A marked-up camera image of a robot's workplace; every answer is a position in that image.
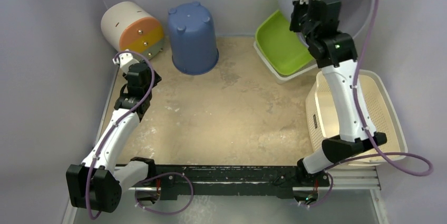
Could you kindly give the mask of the green plastic tray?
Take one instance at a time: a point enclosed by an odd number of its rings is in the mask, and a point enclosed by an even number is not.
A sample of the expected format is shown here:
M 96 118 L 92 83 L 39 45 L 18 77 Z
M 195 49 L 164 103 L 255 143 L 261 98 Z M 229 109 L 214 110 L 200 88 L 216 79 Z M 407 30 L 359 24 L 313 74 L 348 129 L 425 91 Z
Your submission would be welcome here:
M 255 41 L 268 64 L 280 76 L 291 76 L 310 65 L 313 57 L 280 10 L 274 11 L 257 28 Z

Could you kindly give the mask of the blue plastic bucket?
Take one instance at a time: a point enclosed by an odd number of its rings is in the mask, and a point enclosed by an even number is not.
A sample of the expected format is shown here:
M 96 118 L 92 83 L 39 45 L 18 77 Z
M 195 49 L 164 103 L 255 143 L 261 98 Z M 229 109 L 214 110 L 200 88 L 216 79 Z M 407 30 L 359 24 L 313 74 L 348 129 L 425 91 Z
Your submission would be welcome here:
M 201 75 L 212 70 L 219 51 L 211 12 L 199 1 L 168 10 L 172 62 L 180 72 Z

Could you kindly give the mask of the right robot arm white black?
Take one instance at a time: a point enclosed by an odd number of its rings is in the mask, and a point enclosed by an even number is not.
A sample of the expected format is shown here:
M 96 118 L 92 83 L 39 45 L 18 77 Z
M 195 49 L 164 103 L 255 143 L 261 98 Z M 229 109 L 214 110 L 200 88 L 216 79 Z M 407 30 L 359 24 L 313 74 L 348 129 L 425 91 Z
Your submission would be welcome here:
M 304 186 L 326 168 L 387 142 L 386 134 L 366 118 L 355 43 L 338 29 L 341 8 L 340 0 L 293 0 L 289 29 L 304 37 L 328 83 L 339 122 L 338 135 L 323 140 L 318 151 L 298 160 L 296 179 Z

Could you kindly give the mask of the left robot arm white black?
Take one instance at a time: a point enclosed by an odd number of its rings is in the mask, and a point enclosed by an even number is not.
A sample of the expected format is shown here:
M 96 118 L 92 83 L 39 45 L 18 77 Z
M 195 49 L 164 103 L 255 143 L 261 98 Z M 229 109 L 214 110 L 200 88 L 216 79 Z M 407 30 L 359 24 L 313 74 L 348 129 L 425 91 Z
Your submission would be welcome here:
M 130 65 L 124 78 L 127 83 L 121 88 L 103 135 L 81 164 L 72 164 L 66 171 L 74 207 L 112 213 L 122 193 L 134 184 L 149 187 L 157 181 L 154 161 L 148 158 L 134 157 L 123 169 L 115 170 L 124 145 L 150 107 L 152 88 L 161 81 L 144 61 Z

